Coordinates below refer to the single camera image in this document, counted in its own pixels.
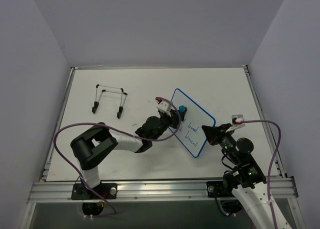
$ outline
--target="metal stand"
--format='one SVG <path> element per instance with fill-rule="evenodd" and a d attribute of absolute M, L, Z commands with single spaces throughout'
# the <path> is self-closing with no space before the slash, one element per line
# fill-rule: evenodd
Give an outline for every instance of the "metal stand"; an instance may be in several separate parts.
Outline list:
<path fill-rule="evenodd" d="M 143 69 L 144 67 L 126 67 L 126 69 Z M 54 133 L 60 128 L 61 121 L 66 108 L 68 96 L 70 93 L 72 81 L 76 70 L 88 69 L 72 67 L 69 80 L 65 90 L 64 101 L 60 111 L 60 115 L 56 124 Z M 90 67 L 89 69 L 123 69 L 123 67 Z M 248 67 L 244 68 L 251 92 L 257 106 L 259 116 L 265 119 L 259 100 L 254 91 Z M 270 127 L 263 123 L 263 128 L 272 151 L 275 149 L 275 141 L 273 139 Z M 20 225 L 21 229 L 28 229 L 31 224 L 33 213 L 37 203 L 78 203 L 77 200 L 71 200 L 74 181 L 68 182 L 47 182 L 51 158 L 53 154 L 53 146 L 51 145 L 47 160 L 44 166 L 44 171 L 39 182 L 34 182 L 30 191 L 30 196 L 26 205 L 25 213 Z M 275 199 L 287 199 L 291 209 L 291 213 L 298 229 L 304 229 L 305 224 L 298 205 L 297 189 L 293 178 L 286 178 L 285 170 L 282 166 L 280 156 L 276 157 L 279 175 L 271 177 L 271 193 Z M 204 178 L 204 179 L 188 179 L 188 180 L 146 180 L 146 181 L 105 181 L 108 183 L 117 184 L 116 199 L 112 203 L 117 202 L 158 202 L 158 201 L 213 201 L 214 198 L 208 197 L 207 182 L 220 183 L 222 179 Z M 234 197 L 225 197 L 224 200 L 234 200 Z M 98 202 L 98 200 L 84 200 L 83 202 Z"/>

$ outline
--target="bolt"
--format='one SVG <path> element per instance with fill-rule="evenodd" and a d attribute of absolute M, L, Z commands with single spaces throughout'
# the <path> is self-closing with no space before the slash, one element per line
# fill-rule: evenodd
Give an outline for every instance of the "bolt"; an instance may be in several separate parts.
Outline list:
<path fill-rule="evenodd" d="M 115 195 L 117 193 L 117 189 L 115 187 L 110 188 L 110 194 Z"/>
<path fill-rule="evenodd" d="M 208 188 L 207 188 L 207 190 L 208 190 L 208 192 L 210 192 L 210 193 L 213 193 L 214 192 L 214 186 L 213 185 L 210 185 L 210 186 L 208 186 Z"/>

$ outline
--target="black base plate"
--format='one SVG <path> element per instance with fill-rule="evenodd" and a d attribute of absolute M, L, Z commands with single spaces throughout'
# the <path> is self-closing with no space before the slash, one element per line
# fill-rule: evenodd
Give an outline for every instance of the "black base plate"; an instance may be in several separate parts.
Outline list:
<path fill-rule="evenodd" d="M 214 191 L 209 192 L 208 187 L 213 186 Z M 206 182 L 207 194 L 209 198 L 214 198 L 215 195 L 217 198 L 233 198 L 234 195 L 232 193 L 228 193 L 224 190 L 224 182 L 223 181 L 207 181 Z"/>
<path fill-rule="evenodd" d="M 96 191 L 99 195 L 101 195 L 105 199 L 116 199 L 117 193 L 114 195 L 110 194 L 111 188 L 118 188 L 118 185 L 116 183 L 100 183 L 100 185 L 97 185 L 94 188 L 94 191 Z M 99 199 L 95 194 L 93 194 L 90 190 L 88 190 L 82 183 L 76 183 L 73 185 L 72 188 L 72 194 L 71 194 L 72 200 L 95 200 Z"/>

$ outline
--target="whiteboard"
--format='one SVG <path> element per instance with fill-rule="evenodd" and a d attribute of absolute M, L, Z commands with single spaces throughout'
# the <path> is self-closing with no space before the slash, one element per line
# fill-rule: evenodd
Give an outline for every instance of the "whiteboard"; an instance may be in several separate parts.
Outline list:
<path fill-rule="evenodd" d="M 171 101 L 177 107 L 187 108 L 185 119 L 175 136 L 188 152 L 197 158 L 207 142 L 201 126 L 213 127 L 216 119 L 179 88 L 174 90 Z"/>
<path fill-rule="evenodd" d="M 120 119 L 116 113 L 119 95 L 112 93 L 103 95 L 98 111 L 92 113 L 97 84 L 120 87 L 128 93 Z M 79 122 L 105 122 L 134 133 L 148 117 L 159 116 L 155 97 L 170 99 L 176 88 L 187 92 L 210 115 L 214 115 L 217 126 L 230 123 L 231 116 L 237 114 L 243 114 L 247 120 L 259 119 L 243 68 L 88 69 L 75 71 L 61 127 Z M 58 147 L 75 165 L 78 164 L 70 142 L 89 127 L 73 127 L 58 137 Z M 162 136 L 170 133 L 167 130 Z M 248 124 L 232 136 L 235 140 L 246 137 L 253 142 L 252 156 L 267 175 L 272 155 L 262 124 Z M 99 174 L 102 180 L 221 178 L 226 170 L 221 158 L 220 147 L 208 143 L 200 156 L 193 158 L 172 137 L 154 142 L 153 147 L 144 153 L 112 151 L 99 165 Z M 273 166 L 271 175 L 277 174 Z M 74 181 L 77 177 L 75 170 L 54 151 L 47 180 Z"/>

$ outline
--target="blue-framed whiteboard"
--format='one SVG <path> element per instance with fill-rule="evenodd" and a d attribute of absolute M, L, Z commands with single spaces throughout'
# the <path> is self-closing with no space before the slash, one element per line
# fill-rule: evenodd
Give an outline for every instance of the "blue-framed whiteboard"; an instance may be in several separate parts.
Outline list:
<path fill-rule="evenodd" d="M 179 88 L 174 90 L 171 101 L 176 107 L 187 108 L 185 119 L 175 136 L 188 152 L 197 158 L 207 142 L 201 126 L 214 127 L 216 119 Z"/>

